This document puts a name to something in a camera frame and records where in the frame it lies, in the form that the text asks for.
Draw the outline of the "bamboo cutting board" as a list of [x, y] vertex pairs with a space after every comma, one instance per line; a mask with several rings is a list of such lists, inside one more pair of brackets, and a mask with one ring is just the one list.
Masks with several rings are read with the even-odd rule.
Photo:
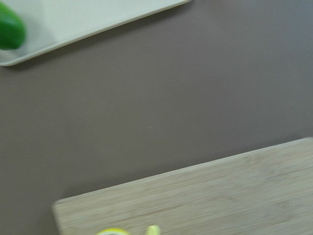
[[62, 235], [310, 235], [313, 140], [304, 138], [62, 199]]

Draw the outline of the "yellow plastic knife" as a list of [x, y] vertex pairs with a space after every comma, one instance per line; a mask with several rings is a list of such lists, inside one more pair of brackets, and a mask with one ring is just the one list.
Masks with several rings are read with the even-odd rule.
[[149, 226], [146, 229], [145, 235], [160, 235], [160, 227], [158, 225]]

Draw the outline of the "green lime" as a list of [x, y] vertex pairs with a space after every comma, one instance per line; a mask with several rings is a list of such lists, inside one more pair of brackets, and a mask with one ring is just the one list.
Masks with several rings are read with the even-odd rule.
[[0, 49], [15, 50], [22, 46], [26, 29], [19, 15], [3, 2], [0, 3]]

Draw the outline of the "cream rabbit tray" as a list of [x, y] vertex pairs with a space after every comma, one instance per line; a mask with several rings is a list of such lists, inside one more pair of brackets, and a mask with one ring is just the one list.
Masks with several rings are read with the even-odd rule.
[[1, 50], [12, 66], [73, 42], [185, 4], [184, 0], [5, 0], [26, 27], [25, 43]]

